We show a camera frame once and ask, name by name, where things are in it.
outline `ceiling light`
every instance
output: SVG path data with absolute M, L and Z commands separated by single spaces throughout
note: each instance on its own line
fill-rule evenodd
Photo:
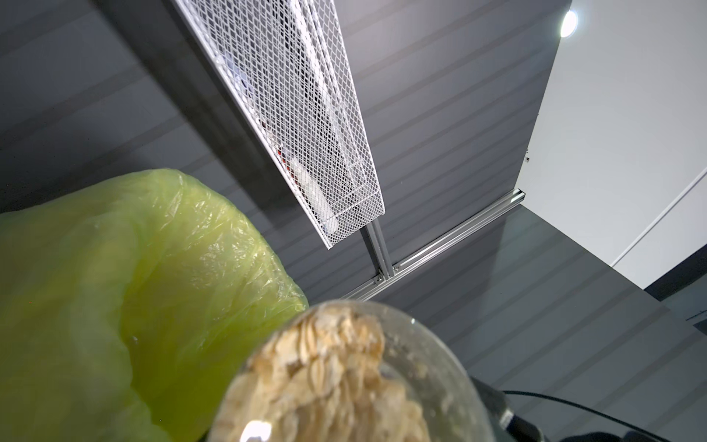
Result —
M 565 14 L 565 19 L 562 20 L 560 37 L 565 38 L 574 34 L 574 31 L 577 29 L 577 23 L 579 23 L 577 13 L 575 11 L 567 11 L 567 14 Z

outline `green plastic bag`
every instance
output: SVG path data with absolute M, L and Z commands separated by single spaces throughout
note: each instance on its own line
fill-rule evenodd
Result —
M 307 301 L 228 200 L 175 170 L 0 215 L 0 438 L 195 442 Z

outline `wire mesh shelf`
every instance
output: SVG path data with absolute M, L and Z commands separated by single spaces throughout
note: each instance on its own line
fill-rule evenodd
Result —
M 331 248 L 385 213 L 332 0 L 174 0 Z

